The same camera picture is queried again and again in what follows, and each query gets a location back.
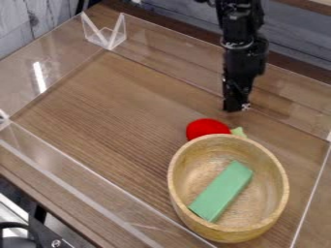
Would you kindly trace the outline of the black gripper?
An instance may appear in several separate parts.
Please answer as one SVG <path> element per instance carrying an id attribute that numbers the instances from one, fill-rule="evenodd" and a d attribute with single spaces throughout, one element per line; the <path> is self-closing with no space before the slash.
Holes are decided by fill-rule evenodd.
<path id="1" fill-rule="evenodd" d="M 266 71 L 269 53 L 270 41 L 266 38 L 257 38 L 246 48 L 227 50 L 223 73 L 225 111 L 245 111 L 251 107 L 249 96 L 255 77 Z"/>

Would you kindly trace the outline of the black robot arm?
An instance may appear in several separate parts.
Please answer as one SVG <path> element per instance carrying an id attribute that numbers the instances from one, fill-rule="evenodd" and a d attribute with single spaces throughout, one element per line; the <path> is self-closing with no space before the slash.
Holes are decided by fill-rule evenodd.
<path id="1" fill-rule="evenodd" d="M 247 110 L 254 81 L 266 71 L 270 41 L 261 32 L 265 25 L 262 0 L 194 0 L 217 9 L 223 30 L 225 111 Z"/>

